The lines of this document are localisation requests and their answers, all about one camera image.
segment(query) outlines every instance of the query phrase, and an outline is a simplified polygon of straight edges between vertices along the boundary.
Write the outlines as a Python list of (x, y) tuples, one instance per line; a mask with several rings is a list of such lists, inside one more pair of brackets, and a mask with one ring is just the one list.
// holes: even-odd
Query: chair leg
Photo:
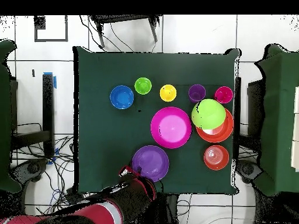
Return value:
[(156, 35), (156, 30), (155, 30), (155, 28), (156, 28), (156, 26), (157, 26), (157, 23), (156, 23), (155, 20), (152, 20), (151, 18), (148, 18), (148, 21), (149, 21), (149, 23), (150, 23), (149, 25), (151, 26), (152, 35), (153, 35), (153, 37), (154, 37), (154, 40), (155, 40), (155, 42), (157, 42), (158, 39), (157, 39), (157, 35)]
[(97, 31), (98, 31), (98, 33), (99, 33), (99, 38), (100, 38), (100, 45), (102, 46), (102, 47), (100, 47), (101, 49), (102, 48), (104, 48), (105, 47), (105, 44), (104, 44), (104, 41), (103, 41), (103, 36), (102, 36), (102, 26), (101, 26), (101, 24), (96, 24), (96, 29), (97, 29)]

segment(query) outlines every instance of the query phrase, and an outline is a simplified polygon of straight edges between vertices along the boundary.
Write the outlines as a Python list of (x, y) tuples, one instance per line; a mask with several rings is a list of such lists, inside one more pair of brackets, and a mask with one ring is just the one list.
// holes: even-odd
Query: wire bundle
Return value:
[[(41, 125), (39, 123), (30, 123), (30, 124), (38, 124), (39, 127), (40, 127), (40, 130), (41, 130)], [(74, 170), (68, 170), (66, 169), (66, 167), (68, 166), (69, 163), (73, 163), (74, 162), (74, 159), (73, 159), (73, 156), (72, 155), (68, 155), (68, 154), (65, 154), (65, 153), (61, 153), (61, 150), (63, 147), (65, 147), (67, 144), (69, 144), (69, 148), (72, 152), (72, 154), (74, 155), (74, 150), (73, 150), (73, 143), (69, 143), (71, 140), (73, 140), (74, 137), (69, 137), (69, 136), (65, 136), (64, 138), (60, 138), (60, 139), (56, 139), (54, 142), (55, 142), (55, 146), (59, 143), (59, 142), (62, 142), (60, 148), (58, 149), (58, 154), (53, 156), (52, 158), (48, 158), (48, 157), (45, 157), (44, 155), (44, 150), (43, 148), (40, 146), (40, 144), (38, 143), (37, 145), (38, 146), (34, 146), (34, 145), (29, 145), (27, 148), (28, 148), (28, 152), (25, 152), (23, 149), (18, 149), (17, 151), (13, 151), (13, 153), (20, 153), (20, 154), (24, 154), (24, 155), (32, 155), (36, 158), (47, 158), (49, 161), (51, 161), (57, 171), (57, 189), (55, 189), (52, 185), (52, 181), (51, 181), (51, 177), (49, 176), (49, 174), (47, 173), (47, 171), (45, 171), (45, 174), (47, 175), (47, 177), (49, 178), (50, 180), (50, 187), (51, 189), (53, 190), (53, 193), (52, 193), (52, 197), (51, 197), (51, 200), (50, 200), (50, 207), (45, 211), (48, 213), (54, 213), (55, 210), (57, 209), (62, 209), (62, 205), (68, 205), (68, 202), (67, 202), (67, 199), (65, 197), (66, 193), (64, 192), (65, 190), (65, 181), (63, 179), (63, 172), (64, 171), (68, 171), (68, 172), (73, 172)], [(39, 149), (41, 152), (37, 152), (37, 153), (33, 153), (32, 152), (32, 149), (35, 148), (35, 149)], [(22, 159), (22, 158), (16, 158), (18, 160), (28, 160), (29, 158), (25, 158), (25, 159)], [(63, 162), (61, 165), (57, 164), (57, 159), (61, 159)]]

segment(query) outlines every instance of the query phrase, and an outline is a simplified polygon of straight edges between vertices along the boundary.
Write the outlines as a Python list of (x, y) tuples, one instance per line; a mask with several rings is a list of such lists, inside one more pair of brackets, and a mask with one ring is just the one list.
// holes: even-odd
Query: blue bowl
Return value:
[(124, 85), (117, 86), (111, 91), (110, 101), (117, 109), (127, 109), (134, 101), (133, 91)]

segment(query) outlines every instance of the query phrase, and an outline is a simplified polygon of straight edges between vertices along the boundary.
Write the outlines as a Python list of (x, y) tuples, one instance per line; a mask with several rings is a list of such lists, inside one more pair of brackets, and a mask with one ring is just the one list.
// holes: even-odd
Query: purple plate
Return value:
[(141, 176), (157, 182), (168, 172), (169, 160), (165, 151), (157, 146), (148, 145), (139, 149), (132, 159), (132, 168)]

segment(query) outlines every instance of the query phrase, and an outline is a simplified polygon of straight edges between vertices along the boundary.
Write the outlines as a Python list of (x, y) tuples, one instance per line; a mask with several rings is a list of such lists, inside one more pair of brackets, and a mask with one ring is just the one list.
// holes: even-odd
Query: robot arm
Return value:
[(0, 224), (129, 224), (156, 199), (152, 181), (124, 166), (120, 182), (105, 188), (55, 215), (20, 215), (0, 219)]

